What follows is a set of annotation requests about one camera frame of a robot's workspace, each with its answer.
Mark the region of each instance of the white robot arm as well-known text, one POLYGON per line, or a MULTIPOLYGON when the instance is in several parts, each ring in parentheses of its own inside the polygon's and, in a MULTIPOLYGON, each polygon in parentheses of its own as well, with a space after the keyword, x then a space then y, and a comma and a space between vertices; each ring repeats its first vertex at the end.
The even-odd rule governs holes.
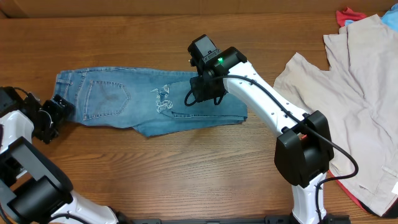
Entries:
POLYGON ((0 97, 0 212, 18 223, 131 223, 80 196, 68 177, 32 145, 32 135, 47 142, 56 137, 57 126, 71 112, 64 99, 56 96, 39 106, 31 93, 22 101, 11 87, 0 88, 0 97), (32 178, 16 194, 9 187, 26 173, 32 178))
MULTIPOLYGON (((239 75, 255 80, 272 94, 279 103, 283 104, 293 116, 299 120, 304 120, 303 114, 306 113, 301 108, 296 107, 291 102, 283 98, 267 82, 265 82, 255 71, 250 62, 239 62, 230 68, 228 75, 239 75)), ((267 125, 275 137, 283 133, 284 128, 293 128, 297 123, 288 117, 280 108, 256 85, 238 78, 224 78, 224 87, 228 93, 237 96, 258 117, 267 125)), ((303 188, 300 185, 292 186, 294 208, 292 215, 300 224, 317 224, 319 218, 315 206, 315 186, 319 181, 325 179, 326 173, 318 174, 310 181, 310 184, 303 188)), ((322 213, 322 218, 326 216, 326 210, 323 207, 323 190, 320 191, 318 204, 322 213)))

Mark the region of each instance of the beige cloth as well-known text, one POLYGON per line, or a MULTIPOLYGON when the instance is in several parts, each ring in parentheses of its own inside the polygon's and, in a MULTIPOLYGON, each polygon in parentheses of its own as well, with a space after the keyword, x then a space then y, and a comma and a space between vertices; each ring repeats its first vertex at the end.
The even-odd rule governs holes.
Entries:
MULTIPOLYGON (((282 96, 327 118, 332 141, 358 162, 356 177, 341 183, 362 203, 383 215, 397 199, 398 33, 377 15, 324 35, 330 71, 295 54, 276 79, 282 96)), ((354 170, 335 150, 333 175, 354 170)))

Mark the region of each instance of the red cloth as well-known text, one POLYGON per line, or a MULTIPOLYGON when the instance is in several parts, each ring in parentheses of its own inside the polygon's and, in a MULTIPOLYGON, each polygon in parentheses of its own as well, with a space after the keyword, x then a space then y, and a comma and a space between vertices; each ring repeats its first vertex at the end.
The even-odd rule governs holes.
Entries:
POLYGON ((354 12, 348 7, 343 11, 336 11, 336 19, 340 27, 343 27, 345 25, 347 19, 351 19, 352 21, 358 21, 361 19, 365 19, 366 17, 367 16, 365 14, 361 12, 354 12))

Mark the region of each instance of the wooden table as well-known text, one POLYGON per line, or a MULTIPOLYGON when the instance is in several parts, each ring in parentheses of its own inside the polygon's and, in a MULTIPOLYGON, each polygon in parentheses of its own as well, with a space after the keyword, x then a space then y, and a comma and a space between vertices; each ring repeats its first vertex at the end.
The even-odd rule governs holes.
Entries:
MULTIPOLYGON (((3 19, 1 85, 46 100, 61 70, 194 70, 187 47, 202 34, 221 49, 235 46, 273 84, 296 52, 327 70, 322 35, 337 31, 333 13, 3 19)), ((275 138, 252 111, 242 125, 149 139, 133 129, 68 123, 50 145, 34 144, 75 190, 131 218, 258 218, 293 207, 291 186, 274 165, 275 138)), ((326 184, 325 207, 353 223, 393 222, 361 210, 335 182, 326 184)))

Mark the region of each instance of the blue jeans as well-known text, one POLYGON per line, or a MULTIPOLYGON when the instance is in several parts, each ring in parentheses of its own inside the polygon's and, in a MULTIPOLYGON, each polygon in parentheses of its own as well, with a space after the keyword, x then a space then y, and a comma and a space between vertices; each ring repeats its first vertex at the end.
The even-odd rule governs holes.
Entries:
POLYGON ((75 105, 70 121, 134 128, 145 136, 246 120, 246 105, 229 93, 219 106, 208 100, 186 107, 184 98, 190 90, 189 79, 194 76, 196 72, 149 68, 83 68, 59 73, 54 94, 75 105))

